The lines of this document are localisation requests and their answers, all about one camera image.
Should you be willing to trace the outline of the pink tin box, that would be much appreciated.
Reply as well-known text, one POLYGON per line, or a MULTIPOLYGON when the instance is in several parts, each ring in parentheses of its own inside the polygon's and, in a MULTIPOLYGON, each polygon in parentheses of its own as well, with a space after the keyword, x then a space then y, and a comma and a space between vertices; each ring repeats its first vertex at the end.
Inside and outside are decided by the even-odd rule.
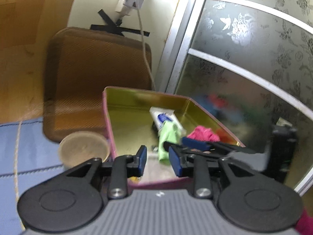
POLYGON ((187 134, 201 125, 211 128, 223 142, 243 146, 230 130, 191 98, 148 90, 106 87, 103 91, 103 113, 112 158, 134 155, 142 145, 148 150, 143 176, 129 179, 130 189, 183 189, 191 184, 189 178, 176 177, 171 165, 160 162, 158 155, 153 152, 159 139, 152 128, 152 107, 173 110, 187 134))

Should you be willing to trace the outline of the frosted floral glass door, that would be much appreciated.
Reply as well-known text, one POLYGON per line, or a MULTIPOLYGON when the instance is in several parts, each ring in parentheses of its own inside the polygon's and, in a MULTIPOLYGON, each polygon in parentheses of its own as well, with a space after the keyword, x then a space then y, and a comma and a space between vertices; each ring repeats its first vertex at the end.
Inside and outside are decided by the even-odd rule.
POLYGON ((179 0, 156 85, 193 98, 256 150, 289 122, 299 143, 283 180, 300 195, 312 189, 312 0, 179 0))

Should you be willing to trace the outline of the blue tablecloth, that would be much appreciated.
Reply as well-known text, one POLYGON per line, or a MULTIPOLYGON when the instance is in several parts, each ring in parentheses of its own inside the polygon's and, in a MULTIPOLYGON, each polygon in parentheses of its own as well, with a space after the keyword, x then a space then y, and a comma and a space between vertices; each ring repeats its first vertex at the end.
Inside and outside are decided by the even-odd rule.
POLYGON ((41 117, 1 124, 1 234, 20 234, 19 197, 63 172, 58 144, 43 134, 41 117))

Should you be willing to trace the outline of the white blue tissue packet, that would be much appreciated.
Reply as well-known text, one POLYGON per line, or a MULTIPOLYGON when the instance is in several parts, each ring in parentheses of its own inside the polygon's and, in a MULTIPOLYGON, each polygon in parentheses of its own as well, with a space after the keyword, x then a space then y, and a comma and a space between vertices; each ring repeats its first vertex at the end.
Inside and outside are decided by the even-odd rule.
POLYGON ((158 108, 158 107, 151 107, 149 110, 152 119, 154 121, 154 125, 156 126, 157 131, 159 132, 163 127, 166 121, 174 123, 179 131, 181 132, 182 136, 185 136, 186 130, 183 128, 181 123, 179 122, 178 118, 176 117, 174 110, 165 109, 165 108, 158 108))

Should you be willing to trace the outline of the green cloth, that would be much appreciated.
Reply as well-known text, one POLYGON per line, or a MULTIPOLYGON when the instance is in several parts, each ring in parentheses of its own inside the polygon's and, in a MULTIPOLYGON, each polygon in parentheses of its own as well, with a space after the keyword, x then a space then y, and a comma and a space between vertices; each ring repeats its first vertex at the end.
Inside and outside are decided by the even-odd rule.
POLYGON ((168 161, 169 154, 163 146, 164 142, 178 144, 181 138, 181 130, 177 124, 166 120, 159 131, 158 158, 160 162, 168 161))

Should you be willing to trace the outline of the pink fuzzy cloth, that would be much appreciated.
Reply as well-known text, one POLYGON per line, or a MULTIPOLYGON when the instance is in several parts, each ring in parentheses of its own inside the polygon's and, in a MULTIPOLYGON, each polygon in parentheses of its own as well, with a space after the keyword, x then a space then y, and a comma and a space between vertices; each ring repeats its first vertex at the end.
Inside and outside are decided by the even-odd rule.
POLYGON ((220 137, 215 134, 211 128, 204 126, 197 126, 187 138, 194 139, 197 141, 208 141, 208 142, 219 142, 220 137))

